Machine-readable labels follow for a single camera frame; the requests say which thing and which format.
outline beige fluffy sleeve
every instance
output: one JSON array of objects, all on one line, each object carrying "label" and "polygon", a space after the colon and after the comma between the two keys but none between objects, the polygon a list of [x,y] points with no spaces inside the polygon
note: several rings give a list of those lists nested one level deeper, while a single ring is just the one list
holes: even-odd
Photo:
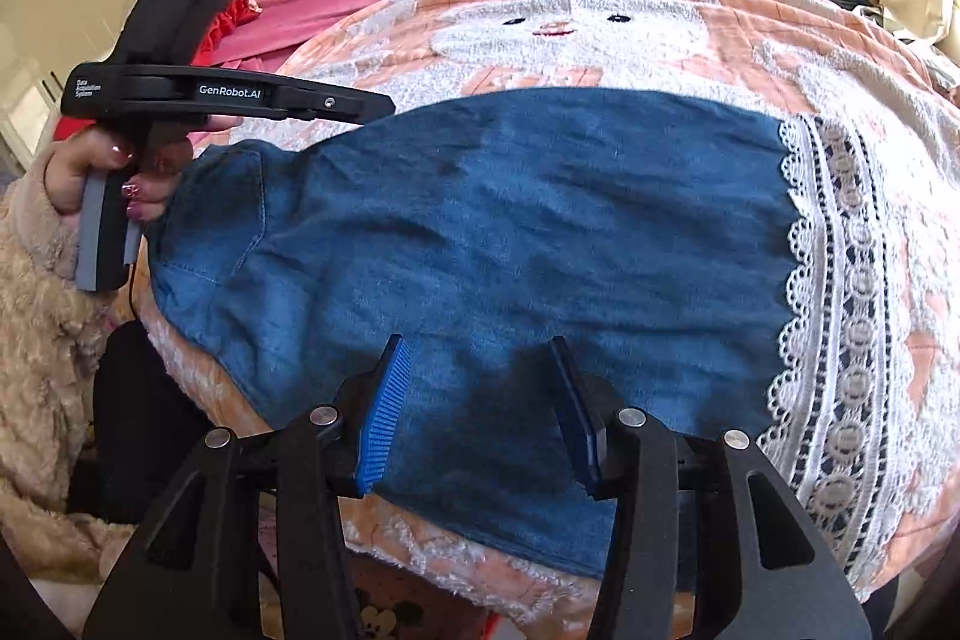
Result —
[{"label": "beige fluffy sleeve", "polygon": [[68,282],[77,239],[46,196],[51,154],[0,203],[0,530],[29,576],[98,582],[131,530],[64,506],[107,301]]}]

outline lace border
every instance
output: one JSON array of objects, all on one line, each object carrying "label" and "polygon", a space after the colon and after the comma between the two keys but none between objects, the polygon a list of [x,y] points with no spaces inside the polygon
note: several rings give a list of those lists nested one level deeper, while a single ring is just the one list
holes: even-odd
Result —
[{"label": "lace border", "polygon": [[882,173],[841,121],[784,119],[781,170],[800,216],[786,285],[794,319],[758,439],[865,598],[904,513],[910,381],[901,238]]}]

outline blue denim garment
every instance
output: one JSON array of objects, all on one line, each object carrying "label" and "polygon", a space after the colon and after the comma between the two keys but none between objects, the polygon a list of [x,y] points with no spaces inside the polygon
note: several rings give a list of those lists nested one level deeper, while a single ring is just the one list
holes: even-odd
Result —
[{"label": "blue denim garment", "polygon": [[796,212],[776,119],[659,92],[422,107],[301,153],[209,148],[150,237],[157,304],[281,427],[409,340],[378,493],[567,572],[613,503],[573,482],[544,343],[679,431],[770,423]]}]

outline finger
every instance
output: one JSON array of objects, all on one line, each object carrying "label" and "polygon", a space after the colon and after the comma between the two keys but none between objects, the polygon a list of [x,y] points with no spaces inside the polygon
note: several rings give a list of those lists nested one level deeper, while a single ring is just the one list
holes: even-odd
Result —
[{"label": "finger", "polygon": [[43,173],[43,183],[54,209],[61,215],[80,210],[83,183],[91,167],[118,170],[131,164],[133,148],[107,129],[91,126],[56,145]]},{"label": "finger", "polygon": [[54,159],[69,175],[86,175],[90,169],[123,169],[133,161],[133,155],[133,145],[128,140],[93,125],[66,140],[56,150]]},{"label": "finger", "polygon": [[160,203],[169,199],[179,184],[179,175],[161,175],[158,172],[139,172],[120,189],[126,199]]},{"label": "finger", "polygon": [[203,127],[197,128],[197,131],[226,131],[228,128],[236,128],[243,124],[243,118],[236,118],[232,115],[210,115],[206,119]]},{"label": "finger", "polygon": [[160,204],[150,204],[145,201],[131,201],[127,205],[127,215],[133,220],[140,220],[143,223],[148,223],[151,220],[156,220],[163,215],[162,203]]},{"label": "finger", "polygon": [[193,160],[193,145],[189,140],[180,139],[162,145],[147,157],[144,172],[157,172],[160,175],[176,175]]}]

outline embroidered eyes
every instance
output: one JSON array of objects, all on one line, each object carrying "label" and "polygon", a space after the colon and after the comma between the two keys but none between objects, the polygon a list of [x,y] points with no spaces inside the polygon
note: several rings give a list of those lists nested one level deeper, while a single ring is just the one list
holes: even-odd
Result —
[{"label": "embroidered eyes", "polygon": [[[513,18],[512,20],[506,20],[503,25],[520,25],[521,23],[526,23],[526,18]],[[610,15],[607,20],[611,23],[630,23],[631,18],[626,15]]]}]

